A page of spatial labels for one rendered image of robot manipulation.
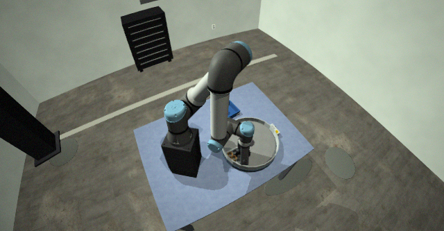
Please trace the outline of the blue crate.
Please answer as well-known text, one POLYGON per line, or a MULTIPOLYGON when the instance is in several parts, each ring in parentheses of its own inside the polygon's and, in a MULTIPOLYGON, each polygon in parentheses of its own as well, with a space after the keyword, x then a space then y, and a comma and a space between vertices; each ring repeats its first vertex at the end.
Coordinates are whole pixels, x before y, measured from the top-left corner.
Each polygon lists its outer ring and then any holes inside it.
POLYGON ((228 117, 231 119, 240 114, 240 110, 229 100, 228 117))

